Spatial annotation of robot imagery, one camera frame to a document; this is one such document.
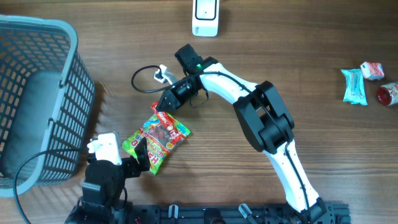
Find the Haribo gummy candy bag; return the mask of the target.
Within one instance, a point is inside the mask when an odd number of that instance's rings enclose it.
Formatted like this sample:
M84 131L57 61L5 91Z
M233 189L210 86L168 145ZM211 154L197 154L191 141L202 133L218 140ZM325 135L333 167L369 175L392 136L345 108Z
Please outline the Haribo gummy candy bag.
M179 144L174 145L170 142L169 132L165 127L162 126L160 120L155 114L153 114L132 136L123 142L123 149L136 158L134 149L142 138L147 139L147 152L150 160L150 171L156 175L164 159Z

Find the red Nescafe coffee stick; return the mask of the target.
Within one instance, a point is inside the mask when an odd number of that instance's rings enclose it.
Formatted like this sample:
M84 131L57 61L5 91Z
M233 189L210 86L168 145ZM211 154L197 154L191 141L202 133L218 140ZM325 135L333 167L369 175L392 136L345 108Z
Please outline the red Nescafe coffee stick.
M151 109L155 113L156 117L160 120L160 123L170 134L170 142L174 145L180 144L190 131L179 121L177 121L173 116L164 111L158 111L156 107L158 106L158 101L151 104Z

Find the grey plastic shopping basket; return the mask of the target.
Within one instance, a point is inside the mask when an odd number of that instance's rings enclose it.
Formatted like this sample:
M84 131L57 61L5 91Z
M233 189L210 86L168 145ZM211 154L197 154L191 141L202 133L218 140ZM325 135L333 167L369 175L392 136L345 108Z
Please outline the grey plastic shopping basket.
M95 99L77 49L66 22L1 16L1 197L75 174Z

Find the teal tissue packet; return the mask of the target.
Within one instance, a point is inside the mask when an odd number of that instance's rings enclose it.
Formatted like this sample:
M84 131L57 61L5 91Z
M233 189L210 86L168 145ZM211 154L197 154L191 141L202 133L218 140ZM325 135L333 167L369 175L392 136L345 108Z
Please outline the teal tissue packet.
M350 102L352 105L360 104L367 106L368 102L364 90L364 79L360 69L345 70L341 69L346 78L346 90L343 98L344 102Z

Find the small red juice box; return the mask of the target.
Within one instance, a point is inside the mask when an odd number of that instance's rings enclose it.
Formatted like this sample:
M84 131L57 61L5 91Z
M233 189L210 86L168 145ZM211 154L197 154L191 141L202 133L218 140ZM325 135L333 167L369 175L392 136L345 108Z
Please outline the small red juice box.
M367 80L381 80L385 77L382 65L376 62L364 62L360 65L363 77Z

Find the green lidded jar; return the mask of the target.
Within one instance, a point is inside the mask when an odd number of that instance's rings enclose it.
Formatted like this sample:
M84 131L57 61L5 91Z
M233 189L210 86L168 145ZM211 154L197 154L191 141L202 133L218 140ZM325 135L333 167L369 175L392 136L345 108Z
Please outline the green lidded jar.
M397 104L397 82L380 86L377 91L377 97L384 106Z

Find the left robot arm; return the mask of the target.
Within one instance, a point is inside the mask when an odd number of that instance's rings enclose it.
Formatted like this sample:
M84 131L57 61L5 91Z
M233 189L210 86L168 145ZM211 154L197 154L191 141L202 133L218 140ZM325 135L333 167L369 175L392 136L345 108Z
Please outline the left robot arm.
M139 141L137 156L122 159L120 165L95 160L85 171L83 195L78 199L65 223L141 223L127 201L126 179L139 177L150 170L147 139Z

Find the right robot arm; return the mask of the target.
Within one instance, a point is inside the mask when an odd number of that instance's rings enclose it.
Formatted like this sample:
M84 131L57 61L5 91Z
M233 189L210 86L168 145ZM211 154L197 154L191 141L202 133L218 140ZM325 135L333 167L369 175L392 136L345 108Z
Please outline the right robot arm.
M175 53L186 75L177 79L160 65L154 74L158 82L168 82L157 111L173 111L190 101L199 90L213 92L232 104L249 144L270 160L284 188L287 203L300 223L314 223L326 208L312 187L297 155L294 120L269 81L248 82L229 72L213 57L202 58L190 44Z

